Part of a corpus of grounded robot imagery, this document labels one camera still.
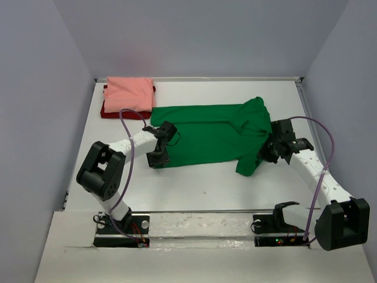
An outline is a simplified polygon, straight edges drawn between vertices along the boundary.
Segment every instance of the red cloth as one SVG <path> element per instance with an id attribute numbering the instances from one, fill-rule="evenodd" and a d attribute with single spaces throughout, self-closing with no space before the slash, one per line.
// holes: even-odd
<path id="1" fill-rule="evenodd" d="M 151 112 L 142 111 L 139 112 L 144 119 L 149 119 L 151 117 Z M 133 112 L 123 112 L 122 117 L 124 119 L 132 119 L 132 120 L 141 120 L 141 117 Z M 114 113 L 105 113 L 105 101 L 102 103 L 101 108 L 101 118 L 102 119 L 119 119 L 119 112 Z"/>

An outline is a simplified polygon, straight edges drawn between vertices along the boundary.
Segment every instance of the folded green cloth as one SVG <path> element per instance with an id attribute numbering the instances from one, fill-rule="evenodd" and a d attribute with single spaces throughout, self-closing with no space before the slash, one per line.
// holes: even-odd
<path id="1" fill-rule="evenodd" d="M 151 124 L 173 123 L 181 135 L 168 147 L 170 162 L 165 167 L 238 160 L 236 172 L 253 174 L 262 162 L 259 149 L 271 133 L 270 114 L 263 99 L 244 104 L 156 107 Z M 178 135 L 170 144 L 174 144 Z"/>

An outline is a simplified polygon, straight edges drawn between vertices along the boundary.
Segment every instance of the pink cloth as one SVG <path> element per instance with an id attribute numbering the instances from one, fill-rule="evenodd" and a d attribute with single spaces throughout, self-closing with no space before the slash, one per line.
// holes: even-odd
<path id="1" fill-rule="evenodd" d="M 156 106 L 151 78 L 107 77 L 104 98 L 106 113 L 119 112 L 122 108 L 151 112 Z"/>

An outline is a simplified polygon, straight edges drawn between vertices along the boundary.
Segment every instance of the green cloth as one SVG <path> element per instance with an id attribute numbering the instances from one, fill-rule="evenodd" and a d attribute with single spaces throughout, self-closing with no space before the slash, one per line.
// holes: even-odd
<path id="1" fill-rule="evenodd" d="M 263 99 L 244 104 L 153 108 L 151 124 L 173 123 L 181 138 L 168 147 L 165 167 L 238 160 L 236 172 L 253 174 L 262 162 L 257 154 L 271 133 L 270 114 Z M 170 144 L 174 144 L 178 134 Z"/>

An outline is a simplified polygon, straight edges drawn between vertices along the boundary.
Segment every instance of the table surface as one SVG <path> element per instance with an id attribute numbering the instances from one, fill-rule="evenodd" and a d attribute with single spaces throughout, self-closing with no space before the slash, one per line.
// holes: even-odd
<path id="1" fill-rule="evenodd" d="M 119 120 L 101 119 L 104 83 L 96 83 L 80 151 L 69 187 L 66 211 L 101 210 L 75 177 L 91 145 L 126 138 Z M 272 120 L 305 115 L 294 81 L 156 81 L 157 106 L 237 104 L 260 96 Z M 141 121 L 126 120 L 132 134 Z M 297 137 L 313 143 L 306 120 L 292 121 Z M 310 206 L 312 194 L 300 176 L 284 161 L 262 163 L 245 177 L 235 172 L 236 161 L 154 170 L 147 159 L 135 160 L 125 202 L 133 211 L 271 209 L 275 204 L 297 201 Z M 125 184 L 128 165 L 121 186 Z"/>
<path id="2" fill-rule="evenodd" d="M 252 240 L 209 237 L 151 241 L 148 249 L 96 248 L 93 214 L 55 212 L 36 283 L 374 282 L 361 245 L 326 252 L 317 244 L 255 248 Z"/>

